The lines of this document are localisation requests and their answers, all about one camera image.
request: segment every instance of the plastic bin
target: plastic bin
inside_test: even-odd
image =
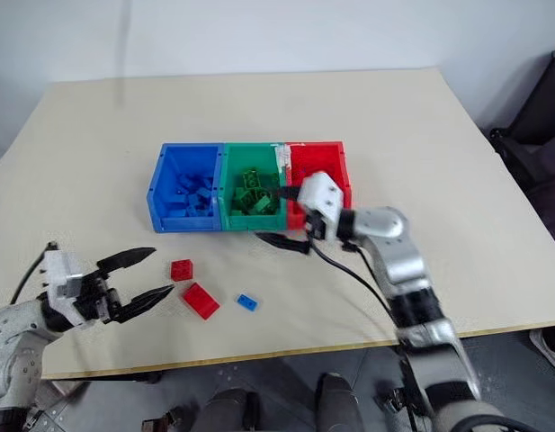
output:
[[[220,143],[163,145],[147,196],[156,232],[221,230],[218,185],[223,149],[224,145]],[[187,197],[194,193],[189,193],[179,183],[180,179],[200,182],[200,187],[210,191],[207,210],[199,210],[199,214],[194,216],[189,214],[186,210]],[[206,203],[203,201],[198,205],[205,207]]]
[[[286,169],[287,185],[301,186],[303,179],[325,171],[343,191],[343,206],[351,208],[351,184],[345,166],[345,151],[341,141],[286,142],[290,165]],[[296,202],[287,202],[287,228],[300,230],[305,225],[305,213]]]
[[[286,230],[286,205],[280,199],[276,214],[232,216],[236,187],[243,187],[243,173],[256,168],[261,186],[285,185],[284,166],[278,163],[282,143],[226,143],[219,181],[219,213],[223,230]]]

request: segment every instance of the white wall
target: white wall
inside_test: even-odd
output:
[[[52,81],[119,75],[129,0],[0,0],[0,156]],[[131,77],[438,65],[482,128],[555,50],[555,0],[130,0]]]

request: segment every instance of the red bin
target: red bin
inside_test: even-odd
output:
[[[351,184],[345,166],[345,151],[341,141],[286,142],[291,163],[286,166],[287,185],[301,186],[307,176],[325,171],[343,191],[343,206],[351,208]],[[287,202],[287,229],[300,230],[305,213],[296,202]]]

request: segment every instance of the table edge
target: table edge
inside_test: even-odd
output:
[[[525,324],[522,326],[512,326],[503,328],[491,328],[485,330],[464,331],[459,334],[460,338],[471,338],[475,336],[495,335],[499,333],[508,333],[511,331],[539,329],[544,327],[555,326],[554,321],[545,321],[535,324]],[[76,378],[95,378],[110,375],[123,374],[143,374],[147,372],[164,371],[168,369],[177,369],[182,367],[203,366],[203,365],[219,365],[224,363],[244,362],[246,360],[261,360],[264,358],[274,358],[282,356],[298,356],[301,354],[316,354],[334,351],[345,351],[349,349],[359,349],[368,347],[387,347],[395,345],[395,339],[378,340],[372,342],[363,342],[361,344],[347,344],[336,346],[317,346],[311,348],[289,349],[283,351],[274,351],[270,353],[250,354],[250,355],[233,355],[228,357],[211,358],[206,360],[192,360],[190,362],[154,364],[151,366],[136,366],[123,369],[105,369],[101,371],[83,371],[69,373],[47,373],[44,374],[44,380],[67,380]]]

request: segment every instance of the table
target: table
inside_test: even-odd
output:
[[[280,140],[345,143],[354,206],[409,217],[463,336],[555,324],[555,244],[436,69],[58,83],[0,161],[0,307],[51,239],[86,271],[156,247],[113,274],[123,300],[169,283],[170,261],[190,258],[222,307],[203,321],[178,300],[180,283],[126,324],[68,332],[46,350],[46,378],[393,342],[373,297],[316,256],[247,232],[152,230],[146,192],[163,142]],[[325,250],[366,275],[355,254]],[[41,290],[36,274],[20,301]],[[238,306],[240,293],[259,310]]]

